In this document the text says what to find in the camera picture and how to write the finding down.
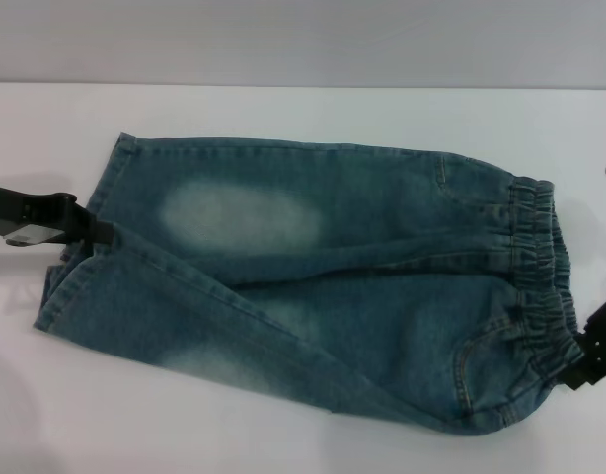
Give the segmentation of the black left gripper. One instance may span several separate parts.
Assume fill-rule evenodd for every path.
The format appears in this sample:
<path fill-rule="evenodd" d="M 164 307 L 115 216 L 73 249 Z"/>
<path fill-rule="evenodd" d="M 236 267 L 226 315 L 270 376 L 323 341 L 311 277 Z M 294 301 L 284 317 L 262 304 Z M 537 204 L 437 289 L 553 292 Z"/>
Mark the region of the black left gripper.
<path fill-rule="evenodd" d="M 111 245 L 114 226 L 98 220 L 69 193 L 30 195 L 0 188 L 0 237 L 13 246 Z"/>

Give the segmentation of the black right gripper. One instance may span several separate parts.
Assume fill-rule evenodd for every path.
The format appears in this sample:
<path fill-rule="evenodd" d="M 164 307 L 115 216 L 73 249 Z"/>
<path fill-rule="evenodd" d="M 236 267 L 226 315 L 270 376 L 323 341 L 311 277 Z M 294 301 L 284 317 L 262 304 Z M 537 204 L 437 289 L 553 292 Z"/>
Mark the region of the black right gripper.
<path fill-rule="evenodd" d="M 584 363 L 562 372 L 562 384 L 577 390 L 606 377 L 606 301 L 588 318 L 583 333 Z"/>

